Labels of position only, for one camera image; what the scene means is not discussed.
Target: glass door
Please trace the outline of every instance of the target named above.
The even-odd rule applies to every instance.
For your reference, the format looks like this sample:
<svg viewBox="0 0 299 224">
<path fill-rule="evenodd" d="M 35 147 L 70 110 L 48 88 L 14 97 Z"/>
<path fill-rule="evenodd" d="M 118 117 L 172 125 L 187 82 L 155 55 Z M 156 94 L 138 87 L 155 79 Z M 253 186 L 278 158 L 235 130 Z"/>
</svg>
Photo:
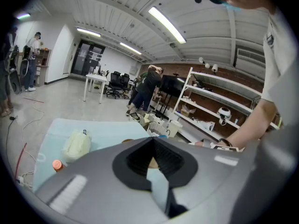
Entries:
<svg viewBox="0 0 299 224">
<path fill-rule="evenodd" d="M 72 65 L 71 72 L 77 75 L 86 76 L 90 67 L 96 67 L 102 58 L 105 47 L 81 40 L 75 59 Z"/>
</svg>

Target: orange bottle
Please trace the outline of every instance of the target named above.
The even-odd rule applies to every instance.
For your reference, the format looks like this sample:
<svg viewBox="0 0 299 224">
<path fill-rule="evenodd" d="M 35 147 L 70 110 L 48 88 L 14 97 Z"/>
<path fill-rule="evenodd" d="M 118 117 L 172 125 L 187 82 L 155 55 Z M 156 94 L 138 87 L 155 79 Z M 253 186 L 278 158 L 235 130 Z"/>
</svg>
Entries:
<svg viewBox="0 0 299 224">
<path fill-rule="evenodd" d="M 64 165 L 62 164 L 62 162 L 60 160 L 54 160 L 52 162 L 52 166 L 56 172 L 59 172 L 61 169 L 64 168 Z"/>
</svg>

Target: black bracelet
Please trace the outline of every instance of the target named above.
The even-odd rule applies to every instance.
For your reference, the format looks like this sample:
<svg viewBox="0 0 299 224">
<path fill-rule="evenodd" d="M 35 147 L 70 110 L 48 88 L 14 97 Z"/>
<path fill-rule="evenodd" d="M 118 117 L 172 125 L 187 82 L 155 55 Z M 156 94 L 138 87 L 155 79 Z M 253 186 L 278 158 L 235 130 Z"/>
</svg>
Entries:
<svg viewBox="0 0 299 224">
<path fill-rule="evenodd" d="M 231 144 L 229 141 L 227 141 L 226 139 L 221 138 L 221 139 L 218 140 L 218 142 L 221 142 L 221 141 L 222 141 L 223 143 L 225 143 L 227 146 L 232 147 L 232 144 Z"/>
</svg>

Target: shorts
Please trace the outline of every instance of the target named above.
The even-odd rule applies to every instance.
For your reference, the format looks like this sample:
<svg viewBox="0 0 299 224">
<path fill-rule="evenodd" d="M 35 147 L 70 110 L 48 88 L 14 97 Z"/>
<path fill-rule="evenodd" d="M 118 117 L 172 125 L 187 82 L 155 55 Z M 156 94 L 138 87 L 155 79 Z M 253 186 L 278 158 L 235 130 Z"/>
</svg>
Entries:
<svg viewBox="0 0 299 224">
<path fill-rule="evenodd" d="M 4 69 L 4 62 L 0 62 L 0 101 L 4 101 L 10 95 L 8 73 Z"/>
<path fill-rule="evenodd" d="M 147 111 L 150 105 L 151 98 L 152 98 L 152 94 L 139 92 L 133 99 L 132 103 L 135 105 L 137 109 L 139 109 L 143 103 L 143 110 Z"/>
</svg>

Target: power plug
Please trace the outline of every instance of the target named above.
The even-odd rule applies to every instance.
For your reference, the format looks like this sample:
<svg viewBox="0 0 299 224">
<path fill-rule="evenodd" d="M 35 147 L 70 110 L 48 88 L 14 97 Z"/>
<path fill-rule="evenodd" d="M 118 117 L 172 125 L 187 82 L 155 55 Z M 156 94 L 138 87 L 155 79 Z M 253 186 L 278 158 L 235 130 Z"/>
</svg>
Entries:
<svg viewBox="0 0 299 224">
<path fill-rule="evenodd" d="M 24 178 L 21 176 L 18 176 L 18 183 L 23 187 L 24 186 Z"/>
</svg>

